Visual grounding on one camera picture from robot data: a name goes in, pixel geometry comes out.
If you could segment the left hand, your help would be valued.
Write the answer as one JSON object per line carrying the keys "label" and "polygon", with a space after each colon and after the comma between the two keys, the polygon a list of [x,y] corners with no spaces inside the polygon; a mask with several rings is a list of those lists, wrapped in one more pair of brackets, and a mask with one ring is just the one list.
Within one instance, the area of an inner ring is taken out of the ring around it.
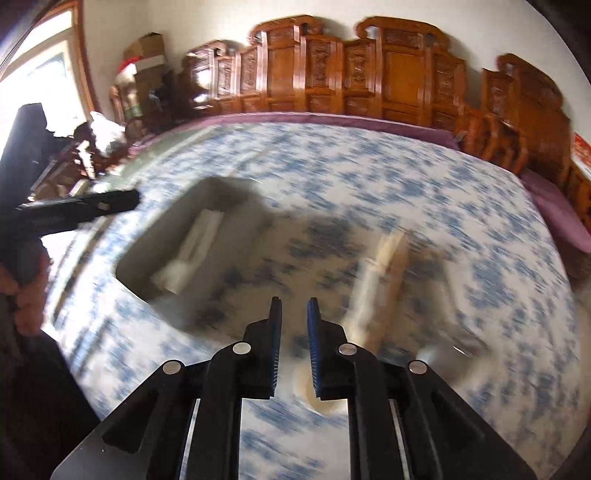
{"label": "left hand", "polygon": [[20,286],[4,265],[1,265],[1,293],[15,299],[14,324],[17,332],[23,336],[41,333],[50,267],[51,259],[44,246],[40,247],[37,276],[29,284]]}

